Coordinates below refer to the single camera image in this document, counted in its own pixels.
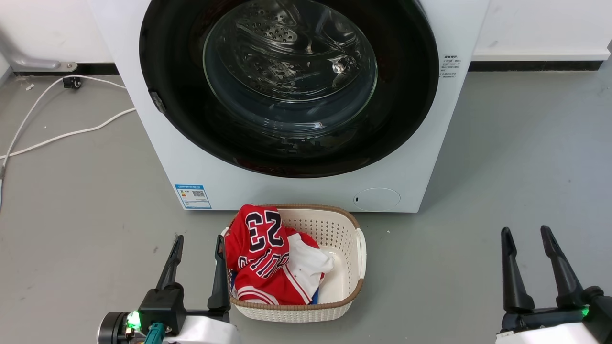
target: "gray floor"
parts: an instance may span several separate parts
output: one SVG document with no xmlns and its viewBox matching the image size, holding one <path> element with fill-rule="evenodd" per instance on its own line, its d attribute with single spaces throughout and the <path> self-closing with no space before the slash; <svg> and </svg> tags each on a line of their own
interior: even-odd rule
<svg viewBox="0 0 612 344">
<path fill-rule="evenodd" d="M 0 152 L 53 80 L 0 89 Z M 232 310 L 244 343 L 493 343 L 504 226 L 538 306 L 556 296 L 542 224 L 583 285 L 612 294 L 610 87 L 610 63 L 599 72 L 469 74 L 421 211 L 356 214 L 368 270 L 350 311 L 328 323 L 277 324 Z M 17 150 L 130 107 L 124 91 L 93 81 L 78 92 L 57 87 Z M 11 158 L 5 183 L 3 342 L 94 342 L 106 312 L 137 308 L 155 285 L 176 233 L 186 238 L 177 275 L 185 304 L 205 307 L 215 237 L 233 214 L 181 209 L 135 113 Z"/>
</svg>

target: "brown basket rim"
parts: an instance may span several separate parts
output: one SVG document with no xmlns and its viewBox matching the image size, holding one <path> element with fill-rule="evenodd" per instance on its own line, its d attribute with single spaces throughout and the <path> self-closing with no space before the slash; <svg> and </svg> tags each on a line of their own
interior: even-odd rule
<svg viewBox="0 0 612 344">
<path fill-rule="evenodd" d="M 261 206 L 262 207 L 277 207 L 278 209 L 311 209 L 311 210 L 333 211 L 333 212 L 340 213 L 340 214 L 344 215 L 346 218 L 348 218 L 353 223 L 353 225 L 355 226 L 355 230 L 360 229 L 359 223 L 357 222 L 357 219 L 355 219 L 355 217 L 351 213 L 349 213 L 348 211 L 346 211 L 346 210 L 344 210 L 342 208 L 338 208 L 338 207 L 322 206 L 322 205 L 318 205 L 318 204 L 302 204 L 302 203 L 264 204 L 264 205 L 261 205 Z M 234 218 L 230 221 L 229 227 L 231 227 L 231 225 L 234 222 L 235 218 L 236 218 L 236 216 L 234 216 Z M 328 303 L 328 304 L 316 304 L 316 305 L 268 305 L 268 304 L 256 304 L 254 302 L 240 301 L 240 300 L 234 298 L 231 294 L 229 296 L 229 300 L 231 301 L 231 303 L 233 303 L 236 306 L 247 307 L 247 308 L 255 308 L 255 309 L 265 309 L 265 310 L 321 310 L 321 309 L 330 309 L 330 308 L 342 307 L 344 305 L 347 305 L 347 304 L 351 303 L 353 300 L 355 300 L 355 297 L 357 297 L 357 295 L 361 291 L 361 287 L 363 286 L 363 284 L 364 284 L 364 279 L 359 279 L 357 281 L 357 285 L 355 286 L 355 290 L 353 290 L 353 292 L 347 298 L 345 298 L 344 300 L 340 300 L 340 301 L 337 301 L 337 302 L 331 302 L 331 303 Z"/>
</svg>

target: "laundry basket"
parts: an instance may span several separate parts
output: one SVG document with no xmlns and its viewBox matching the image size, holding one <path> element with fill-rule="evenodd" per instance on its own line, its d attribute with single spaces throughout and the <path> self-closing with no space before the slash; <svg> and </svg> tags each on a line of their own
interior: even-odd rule
<svg viewBox="0 0 612 344">
<path fill-rule="evenodd" d="M 233 293 L 229 297 L 231 302 L 242 314 L 256 320 L 312 323 L 343 316 L 364 283 L 367 254 L 364 235 L 357 220 L 349 212 L 330 206 L 266 206 L 277 207 L 285 226 L 310 235 L 321 250 L 330 253 L 334 257 L 334 270 L 325 274 L 319 286 L 319 303 L 316 305 L 256 304 L 240 301 Z M 229 229 L 225 228 L 222 235 L 227 235 Z"/>
</svg>

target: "white washing machine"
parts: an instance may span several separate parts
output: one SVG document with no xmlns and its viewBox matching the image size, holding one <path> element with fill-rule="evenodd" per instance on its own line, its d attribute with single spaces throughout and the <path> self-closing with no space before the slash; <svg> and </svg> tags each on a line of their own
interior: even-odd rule
<svg viewBox="0 0 612 344">
<path fill-rule="evenodd" d="M 488 2 L 90 0 L 184 209 L 381 212 L 419 210 Z"/>
</svg>

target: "metal bracket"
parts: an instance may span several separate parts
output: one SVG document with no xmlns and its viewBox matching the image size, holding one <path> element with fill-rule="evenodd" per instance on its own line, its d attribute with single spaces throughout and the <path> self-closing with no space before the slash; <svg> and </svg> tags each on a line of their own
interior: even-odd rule
<svg viewBox="0 0 612 344">
<path fill-rule="evenodd" d="M 59 62 L 26 56 L 0 31 L 0 54 L 13 68 L 13 72 L 72 72 L 77 69 L 74 62 Z"/>
</svg>

